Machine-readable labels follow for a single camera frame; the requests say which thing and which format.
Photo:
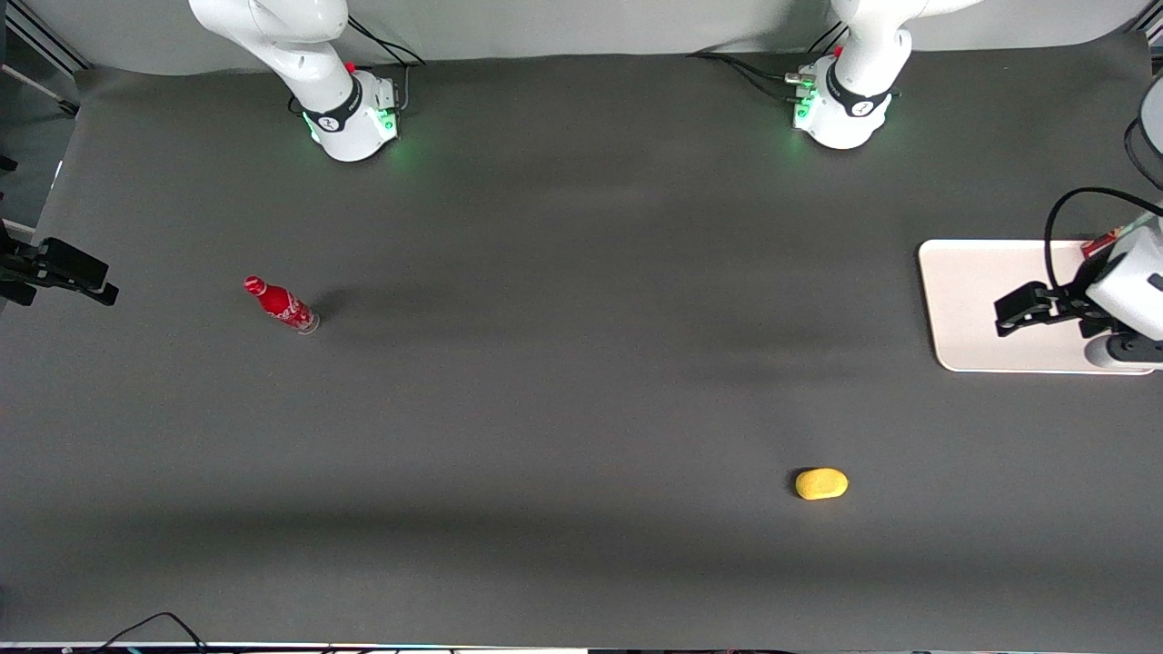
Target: cable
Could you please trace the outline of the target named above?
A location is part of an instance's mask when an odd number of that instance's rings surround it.
[[[411,70],[412,66],[404,67],[404,102],[400,102],[400,108],[397,109],[398,112],[402,112],[408,108],[408,100],[412,98],[412,91],[408,90],[408,71]]]
[[[844,21],[836,21],[836,24],[834,24],[830,28],[828,28],[828,31],[821,34],[820,38],[816,38],[815,43],[813,43],[812,45],[809,45],[808,49],[805,50],[805,52],[814,52],[815,51],[815,47],[819,45],[820,43],[823,43],[823,40],[827,38],[828,35],[832,34],[837,27],[840,27],[841,24],[843,24],[843,22]]]
[[[733,57],[730,55],[725,55],[722,52],[711,52],[708,50],[699,50],[698,52],[691,52],[690,55],[687,55],[687,57],[693,57],[695,59],[714,59],[716,62],[723,62],[726,64],[742,67],[749,72],[752,72],[762,77],[763,79],[777,79],[779,81],[783,81],[784,79],[784,76],[782,74],[761,70],[744,62],[743,59],[740,59],[739,57]]]
[[[1050,240],[1054,237],[1054,223],[1058,219],[1058,212],[1062,211],[1062,206],[1065,205],[1070,198],[1078,196],[1080,193],[1099,193],[1103,196],[1111,196],[1113,198],[1119,198],[1120,200],[1130,202],[1139,208],[1154,213],[1157,216],[1163,218],[1163,208],[1160,208],[1149,201],[1130,193],[1119,191],[1116,189],[1107,189],[1105,186],[1083,186],[1080,189],[1075,189],[1065,196],[1058,198],[1057,202],[1054,202],[1054,208],[1050,209],[1050,214],[1046,216],[1046,230],[1042,233],[1042,257],[1046,260],[1046,276],[1050,278],[1050,287],[1055,292],[1061,293],[1062,286],[1058,284],[1058,278],[1054,273],[1054,260],[1050,257]],[[1091,320],[1086,318],[1082,312],[1076,311],[1073,306],[1065,304],[1068,313],[1082,319]]]
[[[730,66],[732,70],[742,76],[748,84],[754,86],[759,93],[763,93],[768,98],[771,98],[773,100],[786,100],[789,98],[789,95],[780,95],[779,93],[776,93],[775,91],[768,88],[766,86],[763,86],[762,84],[759,84],[759,80],[755,79],[754,77],[751,77],[751,74],[748,73],[752,73],[762,79],[783,81],[784,76],[782,74],[763,71],[742,59],[739,59],[737,57],[732,57],[730,55],[723,55],[721,52],[709,52],[707,50],[699,50],[698,52],[691,52],[690,55],[687,55],[687,57],[695,59],[722,62],[728,66]]]
[[[828,47],[827,47],[827,48],[825,48],[825,49],[823,49],[823,51],[825,51],[825,52],[828,52],[828,51],[830,51],[830,50],[832,50],[832,47],[833,47],[833,45],[835,45],[835,44],[836,44],[836,42],[837,42],[837,41],[840,41],[840,37],[842,37],[842,36],[843,36],[843,35],[846,35],[846,34],[848,34],[848,27],[847,27],[847,26],[844,27],[844,29],[840,30],[840,33],[839,33],[839,34],[836,34],[836,36],[834,36],[834,37],[832,38],[832,41],[829,41],[829,42],[828,42]]]
[[[397,50],[402,50],[402,51],[407,52],[409,56],[412,56],[413,59],[415,59],[422,66],[427,66],[428,65],[428,62],[421,59],[420,55],[416,55],[415,52],[413,52],[408,48],[405,48],[404,45],[400,45],[399,43],[392,43],[391,41],[385,41],[385,40],[378,37],[378,36],[376,36],[374,34],[371,33],[370,29],[368,29],[366,27],[364,27],[363,23],[361,23],[359,21],[357,21],[355,17],[348,16],[348,23],[350,23],[351,27],[356,28],[356,31],[358,31],[359,34],[366,36],[368,38],[371,38],[376,43],[379,43],[379,47],[383,48],[383,49],[385,49],[385,50],[387,50],[393,57],[395,57],[395,61],[400,62],[401,66],[406,66],[408,64],[404,63],[404,59],[401,59],[399,55],[397,55],[395,52],[393,52],[391,50],[391,48],[395,48]]]
[[[104,652],[105,649],[108,649],[108,647],[110,645],[113,645],[114,642],[116,642],[117,640],[120,640],[121,637],[126,635],[127,633],[129,633],[129,632],[131,632],[131,631],[134,631],[134,630],[136,630],[136,628],[138,628],[138,627],[141,627],[141,626],[143,626],[143,625],[145,625],[145,624],[148,624],[150,621],[152,621],[152,620],[156,620],[157,618],[162,618],[162,617],[170,618],[174,623],[178,623],[178,626],[181,627],[181,630],[185,631],[187,635],[190,635],[190,639],[194,641],[194,646],[198,647],[198,652],[200,654],[206,654],[206,641],[202,640],[201,638],[199,638],[198,634],[194,633],[194,630],[190,628],[190,625],[187,625],[186,623],[183,623],[181,618],[174,616],[173,613],[171,613],[169,611],[162,611],[160,613],[154,613],[152,616],[150,616],[149,618],[145,618],[144,620],[137,623],[136,625],[134,625],[131,627],[126,627],[126,628],[119,631],[116,634],[114,634],[113,638],[110,638],[109,640],[106,640],[105,645],[101,645],[97,649],[93,649],[92,654],[97,654],[98,652]]]
[[[371,38],[372,41],[374,41],[376,44],[379,45],[380,48],[383,48],[384,51],[386,51],[388,55],[392,56],[392,58],[394,58],[397,62],[400,62],[401,66],[408,67],[408,63],[405,62],[404,59],[401,59],[400,56],[395,54],[395,50],[392,50],[391,48],[387,47],[386,43],[383,43],[378,38],[376,38],[374,36],[372,36],[370,31],[368,31],[365,28],[363,28],[362,26],[359,26],[359,23],[357,23],[356,21],[351,20],[350,22],[351,22],[351,27],[354,27],[356,31],[358,31],[359,34],[362,34],[362,35],[366,36],[368,38]]]
[[[1130,121],[1130,125],[1127,126],[1127,130],[1122,133],[1122,148],[1127,150],[1127,158],[1130,159],[1130,163],[1135,166],[1135,170],[1137,170],[1140,175],[1146,177],[1147,180],[1150,182],[1153,186],[1155,186],[1160,191],[1163,191],[1163,182],[1160,182],[1158,179],[1155,178],[1154,175],[1147,172],[1147,169],[1143,166],[1143,162],[1139,161],[1139,155],[1135,154],[1135,148],[1130,144],[1130,134],[1135,130],[1135,127],[1137,126],[1140,126],[1137,118]]]

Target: dark gray tabletop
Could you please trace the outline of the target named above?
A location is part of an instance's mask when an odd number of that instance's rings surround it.
[[[40,235],[122,294],[0,319],[0,637],[1163,651],[1163,377],[948,372],[915,263],[1148,193],[1149,77],[921,54],[835,152],[708,62],[438,63],[341,165],[273,76],[84,73]]]

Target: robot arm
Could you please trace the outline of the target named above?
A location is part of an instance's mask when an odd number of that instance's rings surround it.
[[[793,126],[828,148],[847,150],[863,144],[884,125],[889,90],[913,51],[905,21],[948,14],[982,0],[832,0],[848,23],[843,55],[827,55],[800,67],[790,81],[823,79],[801,91],[804,99]]]
[[[347,28],[347,0],[190,0],[190,8],[283,78],[333,158],[366,158],[397,136],[391,80],[349,71],[329,43]]]

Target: bottle label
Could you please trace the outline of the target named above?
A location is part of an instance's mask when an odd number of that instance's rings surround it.
[[[307,326],[311,325],[311,320],[313,318],[311,308],[299,301],[299,298],[292,296],[291,293],[287,293],[287,299],[291,300],[287,307],[281,312],[272,313],[271,315],[288,327],[300,330],[306,329]]]

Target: gray wall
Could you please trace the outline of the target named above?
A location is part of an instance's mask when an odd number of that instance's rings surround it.
[[[258,62],[206,33],[185,0],[27,0],[93,63],[186,74],[256,69]],[[918,49],[1064,45],[1097,38],[1144,0],[985,0],[913,21]],[[688,52],[804,48],[827,24],[823,0],[349,0],[352,15],[430,59],[566,54]],[[385,55],[348,31],[341,54]]]

